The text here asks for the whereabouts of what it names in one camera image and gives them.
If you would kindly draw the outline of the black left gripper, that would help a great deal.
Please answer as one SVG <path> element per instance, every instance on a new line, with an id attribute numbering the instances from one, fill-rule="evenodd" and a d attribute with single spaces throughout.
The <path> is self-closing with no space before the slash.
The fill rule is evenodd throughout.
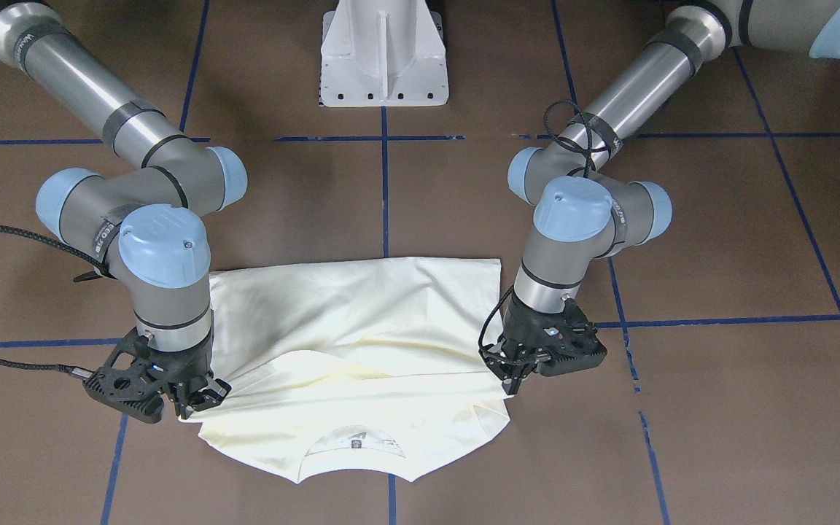
<path id="1" fill-rule="evenodd" d="M 564 310 L 547 314 L 534 311 L 516 297 L 514 292 L 505 292 L 500 303 L 510 300 L 503 318 L 503 332 L 496 343 L 480 342 L 480 356 L 494 374 L 502 380 L 502 388 L 509 396 L 516 396 L 524 380 L 537 369 L 541 362 L 550 358 L 544 349 L 556 336 L 555 316 Z"/>

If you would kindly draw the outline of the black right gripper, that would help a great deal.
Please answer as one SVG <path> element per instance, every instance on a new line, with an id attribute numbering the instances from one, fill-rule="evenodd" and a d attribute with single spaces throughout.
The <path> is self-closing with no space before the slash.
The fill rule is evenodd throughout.
<path id="1" fill-rule="evenodd" d="M 168 396 L 180 421 L 220 406 L 231 392 L 231 385 L 215 378 L 211 369 L 213 341 L 208 335 L 192 348 L 167 352 L 150 346 L 146 336 L 139 337 L 142 378 Z"/>

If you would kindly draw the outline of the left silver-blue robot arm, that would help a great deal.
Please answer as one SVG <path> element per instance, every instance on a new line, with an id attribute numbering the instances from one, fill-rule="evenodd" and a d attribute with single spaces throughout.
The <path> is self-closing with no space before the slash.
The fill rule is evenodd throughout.
<path id="1" fill-rule="evenodd" d="M 533 228 L 507 301 L 503 331 L 480 355 L 516 395 L 530 373 L 560 376 L 600 365 L 607 350 L 576 297 L 593 260 L 662 235 L 671 200 L 652 182 L 602 175 L 633 136 L 704 63 L 735 46 L 840 59 L 840 1 L 683 1 L 639 57 L 550 145 L 527 147 L 507 170 L 533 205 Z"/>

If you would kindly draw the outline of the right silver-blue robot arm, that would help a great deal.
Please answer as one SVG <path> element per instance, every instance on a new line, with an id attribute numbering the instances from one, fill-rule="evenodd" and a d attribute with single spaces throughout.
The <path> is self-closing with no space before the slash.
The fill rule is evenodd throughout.
<path id="1" fill-rule="evenodd" d="M 82 168 L 52 175 L 36 197 L 53 238 L 0 225 L 86 260 L 82 280 L 130 292 L 136 326 L 90 371 L 63 363 L 0 365 L 63 373 L 138 421 L 216 408 L 230 386 L 212 370 L 211 250 L 201 218 L 244 196 L 247 173 L 227 147 L 201 147 L 86 50 L 43 1 L 0 1 L 0 62 L 23 71 L 133 166 L 107 179 Z"/>

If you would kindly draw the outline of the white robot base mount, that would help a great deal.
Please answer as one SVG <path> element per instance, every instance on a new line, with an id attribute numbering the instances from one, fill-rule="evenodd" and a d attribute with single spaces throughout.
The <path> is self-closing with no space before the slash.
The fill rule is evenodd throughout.
<path id="1" fill-rule="evenodd" d="M 322 17 L 318 99 L 331 109 L 442 106 L 450 90 L 433 1 L 340 1 Z"/>

